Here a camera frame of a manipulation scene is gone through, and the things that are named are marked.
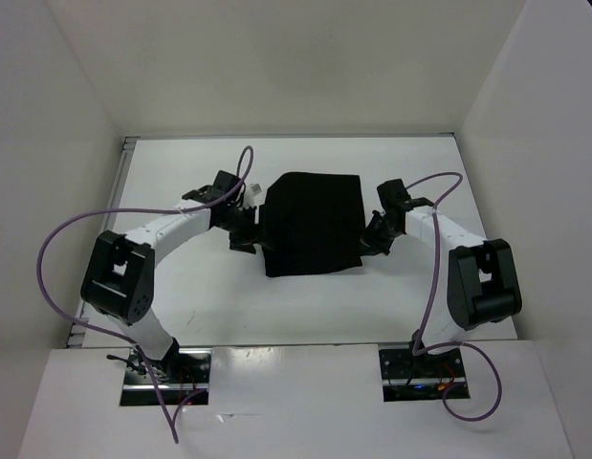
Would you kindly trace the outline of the black skirt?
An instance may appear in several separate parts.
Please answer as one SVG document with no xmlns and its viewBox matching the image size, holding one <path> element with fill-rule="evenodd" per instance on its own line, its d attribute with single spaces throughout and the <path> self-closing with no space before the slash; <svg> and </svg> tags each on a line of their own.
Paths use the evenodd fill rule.
<svg viewBox="0 0 592 459">
<path fill-rule="evenodd" d="M 270 278 L 358 268 L 365 224 L 361 179 L 287 172 L 268 188 L 259 224 Z"/>
</svg>

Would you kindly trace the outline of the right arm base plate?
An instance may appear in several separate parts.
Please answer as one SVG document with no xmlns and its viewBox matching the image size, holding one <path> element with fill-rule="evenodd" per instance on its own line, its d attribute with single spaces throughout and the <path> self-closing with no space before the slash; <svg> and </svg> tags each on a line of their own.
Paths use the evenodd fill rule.
<svg viewBox="0 0 592 459">
<path fill-rule="evenodd" d="M 378 349 L 384 401 L 419 402 L 468 399 L 465 367 L 458 349 L 416 357 L 410 346 L 398 343 Z"/>
</svg>

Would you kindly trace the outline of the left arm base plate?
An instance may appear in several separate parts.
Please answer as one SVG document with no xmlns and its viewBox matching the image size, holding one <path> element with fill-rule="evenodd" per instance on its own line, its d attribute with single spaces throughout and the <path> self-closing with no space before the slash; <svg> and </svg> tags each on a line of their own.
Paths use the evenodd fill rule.
<svg viewBox="0 0 592 459">
<path fill-rule="evenodd" d="M 120 406 L 158 405 L 154 386 L 139 354 L 132 350 L 126 359 L 116 356 L 111 360 L 125 364 Z M 180 360 L 184 365 L 173 375 L 157 374 L 159 389 L 167 406 L 207 405 L 212 351 L 209 348 L 182 348 Z"/>
</svg>

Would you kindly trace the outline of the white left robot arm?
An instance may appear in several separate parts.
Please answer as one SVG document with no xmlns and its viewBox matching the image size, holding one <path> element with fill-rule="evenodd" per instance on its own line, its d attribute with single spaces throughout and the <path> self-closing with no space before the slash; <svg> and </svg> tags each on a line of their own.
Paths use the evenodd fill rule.
<svg viewBox="0 0 592 459">
<path fill-rule="evenodd" d="M 229 234 L 230 249 L 255 254 L 258 184 L 219 171 L 210 185 L 184 194 L 175 208 L 125 233 L 106 230 L 92 250 L 81 296 L 112 320 L 146 356 L 145 369 L 169 382 L 185 366 L 180 345 L 152 310 L 155 269 L 190 239 L 212 229 Z"/>
</svg>

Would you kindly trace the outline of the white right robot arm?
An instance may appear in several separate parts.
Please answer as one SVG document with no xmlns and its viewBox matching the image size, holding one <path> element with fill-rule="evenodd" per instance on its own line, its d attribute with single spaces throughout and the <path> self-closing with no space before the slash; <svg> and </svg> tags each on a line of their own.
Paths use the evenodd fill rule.
<svg viewBox="0 0 592 459">
<path fill-rule="evenodd" d="M 413 198 L 400 179 L 377 187 L 381 211 L 374 211 L 361 239 L 362 254 L 388 255 L 400 236 L 415 238 L 433 250 L 428 302 L 414 332 L 408 363 L 420 376 L 442 364 L 442 354 L 461 346 L 473 330 L 499 323 L 522 310 L 510 244 L 486 239 L 442 214 L 439 205 Z"/>
</svg>

